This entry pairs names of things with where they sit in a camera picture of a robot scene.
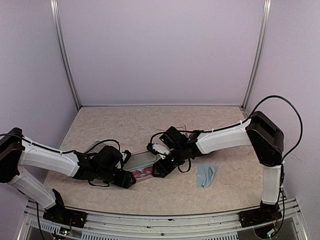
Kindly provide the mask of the red lens sunglasses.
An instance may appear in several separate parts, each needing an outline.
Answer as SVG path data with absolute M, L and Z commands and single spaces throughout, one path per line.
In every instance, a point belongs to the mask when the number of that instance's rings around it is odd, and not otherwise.
M 134 170 L 132 173 L 136 180 L 142 180 L 145 178 L 152 177 L 153 167 L 145 167 Z

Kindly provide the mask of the pink glasses case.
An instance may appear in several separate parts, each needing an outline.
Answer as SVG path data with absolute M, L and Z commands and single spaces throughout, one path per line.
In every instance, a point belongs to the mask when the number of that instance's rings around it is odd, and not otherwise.
M 154 155 L 149 151 L 133 153 L 127 164 L 124 165 L 123 169 L 129 172 L 133 172 L 134 170 L 153 167 L 153 164 L 159 159 L 159 155 Z M 142 182 L 150 178 L 152 177 L 137 179 L 136 182 Z

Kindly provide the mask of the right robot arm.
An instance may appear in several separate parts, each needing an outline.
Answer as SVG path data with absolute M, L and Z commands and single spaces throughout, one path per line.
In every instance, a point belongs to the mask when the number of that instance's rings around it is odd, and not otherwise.
M 152 175 L 164 178 L 185 161 L 190 161 L 218 150 L 251 146 L 262 165 L 262 196 L 259 208 L 241 211 L 242 227 L 250 227 L 280 220 L 285 215 L 279 206 L 284 179 L 284 133 L 261 111 L 236 124 L 213 130 L 188 132 L 171 126 L 158 133 L 163 145 L 149 142 L 147 150 L 160 159 L 152 166 Z

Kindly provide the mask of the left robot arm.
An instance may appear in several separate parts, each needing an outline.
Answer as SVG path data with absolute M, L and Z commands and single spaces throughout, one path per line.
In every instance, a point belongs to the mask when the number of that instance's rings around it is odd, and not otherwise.
M 87 214 L 65 207 L 61 194 L 44 186 L 25 166 L 38 167 L 71 177 L 76 180 L 100 181 L 102 187 L 115 185 L 129 189 L 136 183 L 134 174 L 124 170 L 131 157 L 128 150 L 104 146 L 98 152 L 91 149 L 85 153 L 76 150 L 61 151 L 37 143 L 23 135 L 22 129 L 14 127 L 0 135 L 0 181 L 44 208 L 43 218 L 63 225 L 81 228 Z

